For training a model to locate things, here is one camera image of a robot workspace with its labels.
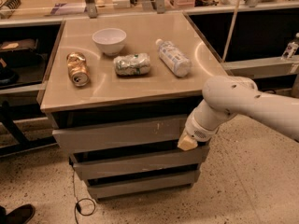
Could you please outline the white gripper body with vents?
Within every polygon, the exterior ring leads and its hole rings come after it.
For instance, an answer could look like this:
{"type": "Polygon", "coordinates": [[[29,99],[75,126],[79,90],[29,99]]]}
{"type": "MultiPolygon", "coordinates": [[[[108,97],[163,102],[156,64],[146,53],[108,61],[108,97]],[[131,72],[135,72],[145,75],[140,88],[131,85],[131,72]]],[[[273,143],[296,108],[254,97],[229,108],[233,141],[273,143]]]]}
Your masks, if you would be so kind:
{"type": "Polygon", "coordinates": [[[197,142],[207,142],[217,133],[218,128],[208,130],[195,120],[194,112],[192,112],[186,120],[185,131],[189,137],[197,142]]]}

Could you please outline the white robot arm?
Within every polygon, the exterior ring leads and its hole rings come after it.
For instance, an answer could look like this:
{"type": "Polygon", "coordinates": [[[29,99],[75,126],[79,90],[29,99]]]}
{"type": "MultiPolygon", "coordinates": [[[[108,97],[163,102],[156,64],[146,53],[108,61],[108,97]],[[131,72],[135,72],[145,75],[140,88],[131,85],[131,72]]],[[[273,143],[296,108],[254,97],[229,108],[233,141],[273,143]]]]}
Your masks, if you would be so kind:
{"type": "Polygon", "coordinates": [[[178,148],[191,150],[207,142],[219,127],[241,114],[299,141],[299,100],[258,91],[246,77],[214,76],[202,89],[203,100],[188,116],[178,148]]]}

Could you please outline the yellow foam padded gripper finger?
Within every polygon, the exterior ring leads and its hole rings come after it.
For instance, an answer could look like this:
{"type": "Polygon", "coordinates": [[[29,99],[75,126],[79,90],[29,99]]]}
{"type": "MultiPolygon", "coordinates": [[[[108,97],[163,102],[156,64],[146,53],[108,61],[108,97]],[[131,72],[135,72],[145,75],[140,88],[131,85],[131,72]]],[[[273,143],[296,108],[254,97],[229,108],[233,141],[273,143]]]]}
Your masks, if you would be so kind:
{"type": "Polygon", "coordinates": [[[183,133],[178,140],[178,148],[188,151],[197,148],[197,141],[187,133],[183,133]]]}

